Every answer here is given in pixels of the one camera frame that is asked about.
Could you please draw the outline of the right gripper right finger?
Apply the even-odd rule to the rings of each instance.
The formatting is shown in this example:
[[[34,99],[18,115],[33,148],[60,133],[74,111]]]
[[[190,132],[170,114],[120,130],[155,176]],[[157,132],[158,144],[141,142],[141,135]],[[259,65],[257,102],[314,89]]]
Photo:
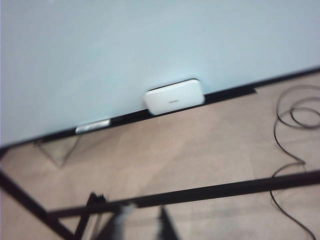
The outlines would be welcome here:
[[[165,206],[160,207],[157,217],[156,240],[179,240],[178,233]]]

